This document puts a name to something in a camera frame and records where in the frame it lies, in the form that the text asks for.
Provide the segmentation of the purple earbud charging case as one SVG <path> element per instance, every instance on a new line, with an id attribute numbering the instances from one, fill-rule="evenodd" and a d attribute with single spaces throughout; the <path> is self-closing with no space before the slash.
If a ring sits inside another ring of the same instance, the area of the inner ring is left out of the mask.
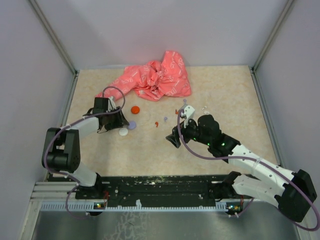
<path id="1" fill-rule="evenodd" d="M 129 125 L 128 125 L 127 128 L 128 128 L 129 130 L 134 130 L 136 127 L 137 127 L 136 122 L 132 120 L 132 121 L 129 122 Z"/>

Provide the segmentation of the white earbud charging case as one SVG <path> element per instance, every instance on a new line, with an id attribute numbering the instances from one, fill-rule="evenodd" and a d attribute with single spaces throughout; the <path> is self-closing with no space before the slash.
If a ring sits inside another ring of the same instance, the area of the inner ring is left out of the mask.
<path id="1" fill-rule="evenodd" d="M 128 135 L 129 130 L 128 130 L 127 128 L 123 127 L 123 128 L 121 128 L 121 129 L 118 131 L 118 133 L 119 133 L 119 135 L 120 135 L 121 137 L 125 137 L 125 136 Z"/>

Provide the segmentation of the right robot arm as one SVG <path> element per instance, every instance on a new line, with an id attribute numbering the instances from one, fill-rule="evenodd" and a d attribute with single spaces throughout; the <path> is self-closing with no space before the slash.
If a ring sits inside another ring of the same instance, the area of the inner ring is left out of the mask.
<path id="1" fill-rule="evenodd" d="M 223 160 L 248 170 L 251 176 L 239 172 L 228 175 L 223 192 L 229 198 L 245 195 L 262 200 L 296 223 L 303 221 L 317 199 L 309 173 L 302 169 L 294 172 L 254 154 L 238 140 L 223 133 L 210 114 L 202 115 L 197 121 L 184 120 L 172 129 L 166 140 L 176 148 L 190 140 L 204 144 L 212 154 L 211 160 Z"/>

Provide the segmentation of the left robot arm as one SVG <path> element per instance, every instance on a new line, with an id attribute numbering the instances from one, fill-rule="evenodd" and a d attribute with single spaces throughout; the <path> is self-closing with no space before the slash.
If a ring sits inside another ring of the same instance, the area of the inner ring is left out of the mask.
<path id="1" fill-rule="evenodd" d="M 96 97 L 94 105 L 82 118 L 66 126 L 47 130 L 41 164 L 52 174 L 60 174 L 86 187 L 86 192 L 97 199 L 104 186 L 98 183 L 99 175 L 81 162 L 81 139 L 100 130 L 111 131 L 127 127 L 121 106 L 115 98 Z"/>

